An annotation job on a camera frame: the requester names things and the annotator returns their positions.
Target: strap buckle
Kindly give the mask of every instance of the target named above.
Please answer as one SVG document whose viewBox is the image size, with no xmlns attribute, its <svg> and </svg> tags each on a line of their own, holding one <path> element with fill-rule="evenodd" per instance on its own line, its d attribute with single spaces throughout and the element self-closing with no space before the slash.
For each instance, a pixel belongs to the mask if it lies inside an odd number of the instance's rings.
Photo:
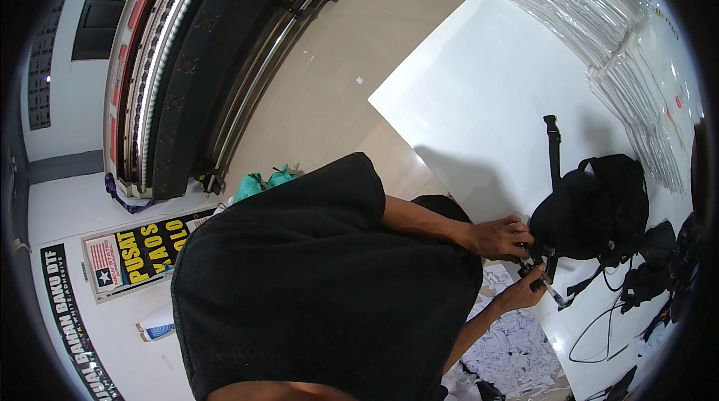
<svg viewBox="0 0 719 401">
<path fill-rule="evenodd" d="M 559 128 L 557 128 L 555 123 L 556 116 L 544 116 L 543 118 L 546 124 L 546 135 L 549 136 L 549 139 L 562 142 L 562 135 L 559 133 Z"/>
</svg>

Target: white tabletop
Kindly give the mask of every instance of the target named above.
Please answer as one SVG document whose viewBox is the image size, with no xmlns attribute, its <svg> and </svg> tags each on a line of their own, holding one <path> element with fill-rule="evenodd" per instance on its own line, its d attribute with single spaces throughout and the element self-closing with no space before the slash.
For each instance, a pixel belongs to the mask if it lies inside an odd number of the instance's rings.
<svg viewBox="0 0 719 401">
<path fill-rule="evenodd" d="M 382 83 L 373 106 L 424 160 L 472 220 L 516 213 L 525 221 L 552 191 L 546 125 L 553 114 L 562 133 L 561 172 L 587 157 L 634 157 L 624 127 L 589 91 L 585 66 L 552 32 L 506 0 L 466 0 Z M 691 211 L 689 196 L 672 195 L 647 178 L 648 227 L 669 218 L 675 232 Z M 634 259 L 634 268 L 642 262 Z M 554 288 L 590 276 L 597 261 L 559 260 Z M 507 264 L 516 276 L 516 267 Z M 618 287 L 628 263 L 609 277 Z M 577 400 L 616 382 L 635 364 L 632 387 L 642 379 L 637 353 L 625 350 L 599 364 L 569 360 L 571 346 L 589 323 L 612 306 L 616 294 L 598 277 L 558 313 L 548 295 L 534 308 Z M 668 293 L 612 318 L 610 353 L 640 334 Z M 607 316 L 572 353 L 605 355 Z"/>
</svg>

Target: man's arm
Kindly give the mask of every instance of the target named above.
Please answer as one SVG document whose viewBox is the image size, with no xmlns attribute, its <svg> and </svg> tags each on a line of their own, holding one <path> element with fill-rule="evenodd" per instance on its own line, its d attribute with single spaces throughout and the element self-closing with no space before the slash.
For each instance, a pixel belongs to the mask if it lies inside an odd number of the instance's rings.
<svg viewBox="0 0 719 401">
<path fill-rule="evenodd" d="M 529 254 L 519 244 L 533 244 L 534 237 L 517 216 L 479 225 L 452 220 L 418 204 L 386 195 L 380 224 L 403 233 L 423 234 L 451 242 L 488 259 L 516 262 Z"/>
<path fill-rule="evenodd" d="M 533 292 L 532 289 L 529 288 L 529 285 L 539 278 L 544 278 L 546 281 L 551 282 L 546 273 L 544 273 L 544 264 L 538 265 L 521 280 L 504 289 L 504 291 L 490 302 L 489 306 L 485 307 L 482 312 L 468 321 L 454 343 L 452 353 L 449 355 L 442 374 L 445 374 L 452 368 L 452 365 L 470 349 L 474 342 L 479 340 L 480 337 L 487 332 L 490 325 L 494 323 L 499 316 L 508 313 L 510 310 L 532 307 L 535 306 L 536 303 L 539 303 L 539 300 L 546 291 L 546 287 L 543 285 L 536 292 Z"/>
</svg>

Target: green plastic bag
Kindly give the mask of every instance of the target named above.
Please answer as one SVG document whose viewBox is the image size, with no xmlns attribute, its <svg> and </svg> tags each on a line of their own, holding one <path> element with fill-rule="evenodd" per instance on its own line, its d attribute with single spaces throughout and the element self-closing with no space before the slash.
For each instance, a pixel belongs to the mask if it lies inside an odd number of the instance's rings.
<svg viewBox="0 0 719 401">
<path fill-rule="evenodd" d="M 263 176 L 259 173 L 246 174 L 242 177 L 242 181 L 239 183 L 239 189 L 237 189 L 237 194 L 234 196 L 234 201 L 238 202 L 240 200 L 244 200 L 257 193 L 263 192 L 267 189 L 276 188 L 280 184 L 294 180 L 297 176 L 288 172 L 287 167 L 287 164 L 282 167 L 282 170 L 273 167 L 273 169 L 277 172 L 272 173 L 272 176 L 270 176 L 270 179 L 266 182 L 263 180 Z"/>
<path fill-rule="evenodd" d="M 292 181 L 296 178 L 296 176 L 290 172 L 287 171 L 288 165 L 285 164 L 284 167 L 282 167 L 282 170 L 275 169 L 277 172 L 272 173 L 272 176 L 270 176 L 270 179 L 267 180 L 267 188 L 276 188 L 280 184 L 284 184 L 287 181 Z"/>
</svg>

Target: pile of white cloth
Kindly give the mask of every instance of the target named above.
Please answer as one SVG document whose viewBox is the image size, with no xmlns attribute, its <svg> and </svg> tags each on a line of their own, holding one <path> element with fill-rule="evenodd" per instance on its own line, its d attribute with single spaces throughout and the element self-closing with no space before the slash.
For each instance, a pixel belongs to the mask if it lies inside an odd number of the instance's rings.
<svg viewBox="0 0 719 401">
<path fill-rule="evenodd" d="M 513 283 L 501 264 L 486 266 L 484 284 L 497 293 Z M 476 316 L 492 298 L 480 294 L 467 319 Z M 462 356 L 467 368 L 494 384 L 507 398 L 554 384 L 559 360 L 539 322 L 529 309 L 513 310 L 493 323 L 489 331 Z"/>
</svg>

